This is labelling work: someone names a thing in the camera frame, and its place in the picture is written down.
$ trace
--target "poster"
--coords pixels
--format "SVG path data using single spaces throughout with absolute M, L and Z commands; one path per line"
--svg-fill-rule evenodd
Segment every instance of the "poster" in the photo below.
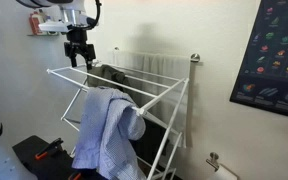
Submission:
M 230 101 L 288 116 L 288 0 L 262 0 Z

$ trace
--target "drying rack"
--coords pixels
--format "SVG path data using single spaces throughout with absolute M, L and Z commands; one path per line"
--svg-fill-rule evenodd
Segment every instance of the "drying rack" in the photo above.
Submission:
M 151 165 L 151 164 L 145 162 L 143 159 L 141 159 L 139 157 L 138 157 L 138 159 L 140 161 L 142 161 L 144 164 L 146 164 L 149 167 L 151 167 L 151 170 L 150 170 L 150 173 L 149 173 L 149 175 L 147 177 L 147 180 L 154 180 L 154 179 L 159 179 L 159 178 L 162 178 L 162 180 L 164 180 L 166 178 L 167 174 L 170 174 L 170 173 L 171 173 L 171 179 L 173 179 L 174 175 L 175 175 L 175 172 L 176 172 L 176 168 L 171 168 L 170 165 L 171 165 L 171 162 L 172 162 L 173 157 L 175 155 L 175 152 L 177 150 L 178 144 L 179 144 L 180 140 L 182 139 L 183 132 L 178 132 L 172 127 L 173 127 L 173 123 L 175 121 L 175 117 L 176 117 L 177 111 L 178 111 L 178 109 L 180 107 L 181 101 L 183 99 L 183 96 L 185 94 L 186 88 L 188 86 L 189 78 L 177 79 L 177 78 L 167 77 L 167 76 L 163 76 L 163 75 L 159 75 L 159 74 L 153 74 L 153 73 L 149 73 L 149 72 L 144 72 L 144 71 L 124 68 L 124 67 L 116 66 L 116 65 L 113 65 L 113 64 L 107 64 L 107 63 L 101 63 L 101 62 L 94 63 L 94 65 L 97 65 L 97 64 L 109 65 L 109 66 L 115 67 L 117 69 L 128 70 L 128 71 L 133 71 L 133 72 L 136 72 L 136 73 L 141 73 L 141 74 L 145 74 L 145 75 L 149 75 L 149 76 L 155 76 L 155 77 L 159 77 L 159 78 L 164 78 L 164 79 L 168 79 L 168 80 L 172 81 L 173 83 L 172 83 L 172 85 L 164 85 L 164 84 L 159 84 L 157 82 L 149 81 L 149 80 L 146 80 L 146 79 L 141 79 L 141 78 L 138 78 L 138 77 L 126 75 L 126 77 L 129 78 L 129 79 L 142 81 L 144 83 L 148 83 L 148 84 L 151 84 L 151 85 L 159 86 L 159 87 L 162 87 L 162 88 L 165 89 L 162 93 L 160 93 L 158 95 L 155 95 L 155 94 L 152 94 L 152 93 L 149 93 L 149 92 L 142 91 L 140 89 L 136 89 L 136 88 L 133 88 L 133 87 L 130 87 L 130 86 L 126 86 L 124 84 L 120 84 L 120 83 L 117 83 L 117 82 L 114 82 L 114 81 L 111 81 L 111 80 L 108 80 L 108 79 L 104 79 L 102 77 L 98 77 L 98 76 L 93 75 L 93 74 L 86 73 L 86 72 L 80 70 L 80 68 L 86 67 L 85 64 L 78 65 L 77 67 L 74 67 L 74 68 L 73 67 L 64 67 L 64 68 L 59 68 L 59 69 L 54 69 L 54 70 L 48 69 L 47 72 L 49 74 L 55 75 L 55 76 L 57 76 L 59 78 L 62 78 L 65 81 L 70 82 L 71 84 L 75 85 L 78 88 L 75 96 L 73 97 L 72 101 L 68 105 L 68 107 L 67 107 L 66 111 L 64 112 L 63 117 L 61 118 L 61 120 L 67 122 L 75 130 L 79 131 L 77 126 L 75 126 L 74 124 L 79 124 L 80 121 L 67 118 L 67 114 L 69 113 L 70 109 L 74 106 L 74 104 L 75 104 L 78 96 L 81 94 L 81 92 L 82 91 L 84 91 L 84 92 L 88 91 L 89 87 L 85 85 L 88 76 L 92 77 L 92 78 L 96 78 L 96 79 L 102 80 L 102 81 L 106 81 L 106 82 L 114 84 L 114 85 L 118 85 L 120 87 L 132 90 L 134 92 L 143 94 L 145 96 L 151 97 L 152 100 L 149 101 L 148 103 L 146 103 L 144 106 L 142 106 L 142 107 L 133 107 L 133 109 L 136 111 L 136 114 L 138 116 L 142 116 L 142 117 L 144 117 L 144 118 L 146 118 L 146 119 L 148 119 L 148 120 L 160 125 L 161 127 L 165 128 L 166 131 L 165 131 L 163 140 L 161 142 L 161 145 L 159 147 L 159 150 L 157 152 L 157 155 L 155 157 L 155 160 L 154 160 L 153 164 Z M 80 73 L 82 75 L 86 75 L 86 79 L 84 80 L 83 83 L 74 81 L 74 80 L 72 80 L 72 79 L 60 74 L 60 72 L 65 72 L 65 71 L 74 71 L 74 72 Z M 182 85 L 181 86 L 182 87 L 181 94 L 180 94 L 180 96 L 177 99 L 177 104 L 176 104 L 176 106 L 174 108 L 173 114 L 172 114 L 168 124 L 166 124 L 165 122 L 161 121 L 159 118 L 157 118 L 156 116 L 154 116 L 153 114 L 148 112 L 148 110 L 150 108 L 152 108 L 154 105 L 156 105 L 166 94 L 168 94 L 170 91 L 174 90 L 176 87 L 178 87 L 180 85 Z M 172 152 L 171 152 L 170 157 L 168 159 L 168 162 L 166 164 L 165 170 L 164 171 L 160 171 L 159 169 L 157 169 L 157 165 L 158 165 L 158 162 L 160 160 L 160 157 L 162 155 L 163 149 L 165 147 L 166 141 L 167 141 L 168 136 L 169 136 L 170 133 L 175 134 L 177 136 L 177 139 L 176 139 L 176 142 L 175 142 L 175 144 L 173 146 L 173 149 L 172 149 Z

